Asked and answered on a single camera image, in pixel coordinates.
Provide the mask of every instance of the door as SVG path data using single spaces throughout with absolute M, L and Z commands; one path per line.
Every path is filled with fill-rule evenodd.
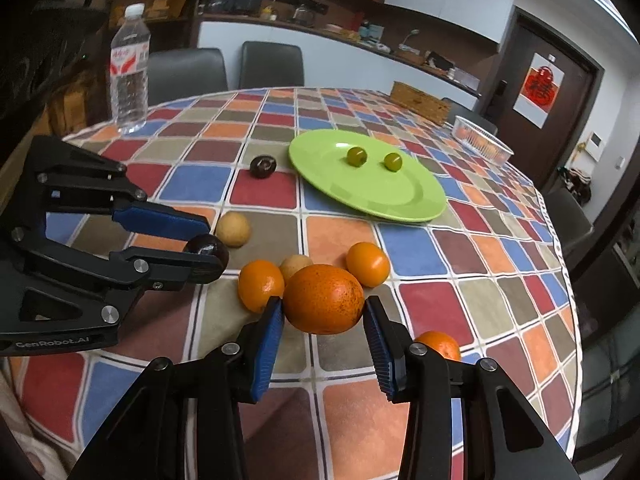
M 510 162 L 540 189 L 572 140 L 593 75 L 587 66 L 569 58 L 521 23 L 516 25 L 506 49 L 498 68 L 498 85 L 484 116 L 498 126 L 498 138 L 513 150 Z M 531 68 L 539 68 L 542 79 L 535 77 L 532 82 L 531 76 L 537 74 Z M 554 82 L 560 85 L 548 85 L 552 91 L 546 92 L 541 100 L 533 97 L 536 104 L 522 98 L 516 104 L 521 90 L 532 96 L 530 89 L 535 88 L 536 81 L 544 86 L 549 77 L 555 77 Z M 553 90 L 555 100 L 549 98 Z

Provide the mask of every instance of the red and white label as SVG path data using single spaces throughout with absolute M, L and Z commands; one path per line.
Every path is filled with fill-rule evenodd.
M 111 75 L 129 75 L 146 68 L 149 58 L 149 42 L 119 46 L 111 49 Z

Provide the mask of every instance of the white plastic basket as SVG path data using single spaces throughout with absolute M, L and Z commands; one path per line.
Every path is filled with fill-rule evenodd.
M 513 155 L 505 143 L 500 142 L 488 131 L 464 117 L 456 116 L 451 134 L 484 160 L 488 160 L 496 166 L 503 165 Z

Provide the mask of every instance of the white bottle cap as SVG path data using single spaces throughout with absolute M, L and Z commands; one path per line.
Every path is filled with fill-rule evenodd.
M 145 4 L 133 4 L 124 10 L 125 18 L 139 18 L 145 11 Z

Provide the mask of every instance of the dark purple grape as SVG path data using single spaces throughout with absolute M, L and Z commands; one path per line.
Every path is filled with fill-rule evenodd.
M 258 155 L 251 161 L 249 171 L 255 178 L 267 178 L 276 171 L 276 159 L 271 155 Z
M 182 252 L 215 256 L 220 260 L 223 270 L 226 269 L 226 264 L 229 263 L 229 250 L 220 238 L 212 234 L 194 236 L 185 244 Z

